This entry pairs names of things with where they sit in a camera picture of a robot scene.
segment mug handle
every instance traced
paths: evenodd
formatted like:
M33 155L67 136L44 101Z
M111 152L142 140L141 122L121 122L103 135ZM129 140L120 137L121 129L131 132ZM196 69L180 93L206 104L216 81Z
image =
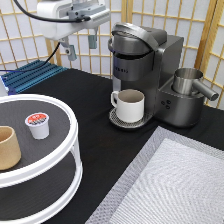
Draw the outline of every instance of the mug handle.
M118 91L113 91L112 93L111 93L111 103L112 103L112 105L115 107L115 108L117 108L117 104L115 103L115 101L114 101L114 94L119 94L119 92Z

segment coffee maker drip tray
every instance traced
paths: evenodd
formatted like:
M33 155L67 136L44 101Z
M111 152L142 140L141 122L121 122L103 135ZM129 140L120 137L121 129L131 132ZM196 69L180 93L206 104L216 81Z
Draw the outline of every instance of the coffee maker drip tray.
M152 118L151 114L144 114L144 117L134 123L127 123L124 121L121 121L117 115L116 115L116 108L113 108L110 113L109 113L109 119L111 121L112 124L114 124L116 127L119 127L121 129L125 129L125 130L135 130L138 128L141 128L142 126L144 126L145 124L148 123L148 121Z

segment white round tray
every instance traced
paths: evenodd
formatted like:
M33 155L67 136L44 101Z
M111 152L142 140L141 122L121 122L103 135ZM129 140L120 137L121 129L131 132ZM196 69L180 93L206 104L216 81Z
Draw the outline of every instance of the white round tray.
M60 162L70 151L75 159L76 164L76 171L74 179L68 188L68 190L52 205L47 207L46 209L31 215L29 217L17 219L17 220L7 220L7 221L0 221L0 223L7 223L7 224L36 224L42 223L59 211L61 211L72 199L74 194L76 193L82 178L83 168L80 159L80 152L79 152L79 142L78 142L78 123L76 117L69 106L65 103L61 102L52 97L47 97L43 95L15 95L9 97L1 97L0 104L5 102L11 101L18 101L18 100L37 100L43 101L47 103L54 104L60 107L69 117L70 120L70 130L65 138L65 140L49 155L44 157L43 159L23 167L21 169L13 170L10 172L5 172L0 174L0 188L9 187L12 185L16 185L36 176L46 172L53 166L55 166L58 162Z
M71 126L66 139L48 156L29 166L0 174L0 188L22 183L40 175L41 173L46 172L51 167L56 165L59 161L61 161L69 151L71 151L72 146L75 144L75 141L78 138L78 123L76 117L72 109L62 101L43 95L24 94L1 97L0 104L18 100L38 100L54 104L65 111L65 113L69 117Z

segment gray mat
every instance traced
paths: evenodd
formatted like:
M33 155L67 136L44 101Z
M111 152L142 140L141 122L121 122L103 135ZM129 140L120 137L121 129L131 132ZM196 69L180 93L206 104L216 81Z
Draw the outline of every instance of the gray mat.
M69 153L40 176L0 189L0 223L25 218L52 205L68 190L74 175L75 160Z
M35 140L25 119L33 114L43 112L49 115L50 135L43 140ZM70 129L67 114L59 107L35 100L20 100L0 104L0 126L15 129L22 152L22 159L13 168L1 173L28 166L54 151L66 138Z
M125 195L129 192L132 185L165 138L190 148L196 148L198 151L224 160L224 153L222 151L158 127L114 187L107 194L102 203L98 206L96 211L92 214L89 220L87 220L87 224L109 223L110 218L121 204Z
M110 223L221 224L223 170L222 159L165 139Z

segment coffee machine lid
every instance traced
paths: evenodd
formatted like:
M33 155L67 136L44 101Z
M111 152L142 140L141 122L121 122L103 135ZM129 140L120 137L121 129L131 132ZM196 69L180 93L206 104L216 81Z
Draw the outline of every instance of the coffee machine lid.
M159 45L162 44L161 42L164 43L167 40L166 31L146 30L130 23L116 23L112 34L113 38L108 43L109 49L112 52L125 55L142 55L157 51Z

